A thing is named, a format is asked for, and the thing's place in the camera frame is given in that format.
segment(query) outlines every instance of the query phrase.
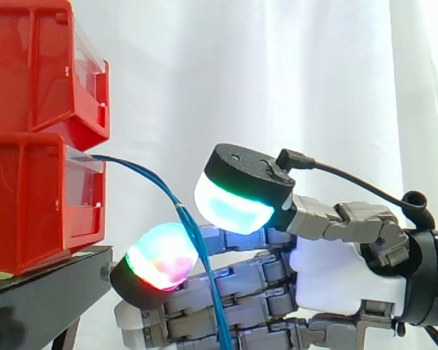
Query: red storage bin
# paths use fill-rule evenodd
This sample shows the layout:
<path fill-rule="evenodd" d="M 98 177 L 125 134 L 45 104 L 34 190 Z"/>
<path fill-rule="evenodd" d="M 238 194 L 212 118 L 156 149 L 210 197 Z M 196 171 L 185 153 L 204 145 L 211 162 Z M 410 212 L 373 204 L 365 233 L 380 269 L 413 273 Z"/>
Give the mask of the red storage bin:
<path fill-rule="evenodd" d="M 102 240 L 104 190 L 104 163 L 59 135 L 0 135 L 0 271 L 20 275 Z"/>
<path fill-rule="evenodd" d="M 106 141 L 108 75 L 68 0 L 0 0 L 0 132 L 58 133 L 79 150 Z"/>

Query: blue cable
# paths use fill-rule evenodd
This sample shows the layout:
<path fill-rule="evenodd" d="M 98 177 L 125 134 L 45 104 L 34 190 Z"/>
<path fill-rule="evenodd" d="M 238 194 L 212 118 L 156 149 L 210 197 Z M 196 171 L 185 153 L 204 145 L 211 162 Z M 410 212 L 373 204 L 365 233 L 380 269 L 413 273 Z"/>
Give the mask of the blue cable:
<path fill-rule="evenodd" d="M 224 314 L 222 299 L 220 298 L 220 294 L 218 291 L 218 286 L 215 282 L 214 273 L 212 272 L 210 259 L 207 254 L 207 248 L 204 243 L 203 236 L 199 229 L 198 224 L 196 224 L 194 218 L 191 216 L 190 212 L 182 205 L 179 199 L 172 193 L 167 184 L 154 172 L 151 170 L 140 166 L 136 163 L 128 162 L 126 160 L 121 160 L 115 157 L 108 157 L 106 155 L 93 155 L 93 158 L 97 160 L 102 160 L 105 162 L 114 162 L 125 166 L 126 168 L 135 171 L 136 173 L 144 176 L 149 179 L 151 182 L 156 184 L 161 190 L 166 193 L 166 195 L 170 198 L 172 203 L 175 205 L 175 209 L 180 218 L 180 221 L 185 226 L 188 237 L 193 243 L 196 251 L 198 252 L 199 259 L 204 266 L 206 274 L 210 280 L 211 286 L 211 297 L 214 304 L 214 311 L 216 316 L 216 322 L 218 323 L 218 335 L 219 335 L 219 344 L 221 350 L 232 350 L 232 340 L 230 330 L 226 321 L 226 315 Z"/>

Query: black table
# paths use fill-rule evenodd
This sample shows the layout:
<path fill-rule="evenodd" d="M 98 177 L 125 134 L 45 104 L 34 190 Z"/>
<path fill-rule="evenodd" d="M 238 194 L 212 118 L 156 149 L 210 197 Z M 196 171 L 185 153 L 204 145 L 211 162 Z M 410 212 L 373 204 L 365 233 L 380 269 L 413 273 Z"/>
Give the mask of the black table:
<path fill-rule="evenodd" d="M 71 349 L 80 316 L 110 290 L 112 247 L 0 281 L 0 350 Z"/>

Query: led light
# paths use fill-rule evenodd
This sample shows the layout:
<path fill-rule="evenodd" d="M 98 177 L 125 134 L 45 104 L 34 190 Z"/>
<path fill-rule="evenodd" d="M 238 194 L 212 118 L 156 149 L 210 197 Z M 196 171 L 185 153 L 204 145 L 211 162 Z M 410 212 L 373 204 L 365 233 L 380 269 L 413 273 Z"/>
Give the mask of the led light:
<path fill-rule="evenodd" d="M 229 193 L 202 174 L 195 189 L 201 215 L 223 230 L 249 235 L 271 219 L 274 208 Z"/>
<path fill-rule="evenodd" d="M 198 260 L 198 252 L 183 225 L 167 223 L 143 235 L 126 253 L 130 269 L 159 290 L 184 282 Z"/>

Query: white backdrop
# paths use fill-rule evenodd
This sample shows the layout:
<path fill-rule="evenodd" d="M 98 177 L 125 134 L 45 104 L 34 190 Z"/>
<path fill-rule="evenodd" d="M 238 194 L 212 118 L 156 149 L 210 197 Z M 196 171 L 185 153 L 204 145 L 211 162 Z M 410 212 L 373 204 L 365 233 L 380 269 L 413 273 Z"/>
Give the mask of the white backdrop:
<path fill-rule="evenodd" d="M 438 219 L 438 86 L 416 1 L 73 3 L 111 63 L 112 137 L 97 152 L 156 171 L 200 223 L 193 188 L 219 142 L 297 149 L 397 196 L 424 190 Z M 329 175 L 293 175 L 296 191 L 327 203 L 378 201 Z M 104 244 L 116 259 L 152 226 L 177 220 L 159 190 L 114 165 L 107 213 Z M 77 350 L 123 349 L 119 300 L 111 292 L 84 315 Z M 409 329 L 402 340 L 370 332 L 367 349 L 435 348 Z"/>

